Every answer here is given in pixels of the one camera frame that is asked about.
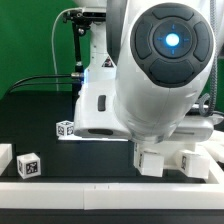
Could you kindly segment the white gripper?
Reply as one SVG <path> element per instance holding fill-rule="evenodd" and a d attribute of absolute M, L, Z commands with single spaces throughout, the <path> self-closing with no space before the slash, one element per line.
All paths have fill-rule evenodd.
<path fill-rule="evenodd" d="M 213 121 L 201 116 L 187 116 L 173 132 L 174 141 L 203 142 L 210 138 L 214 130 Z"/>

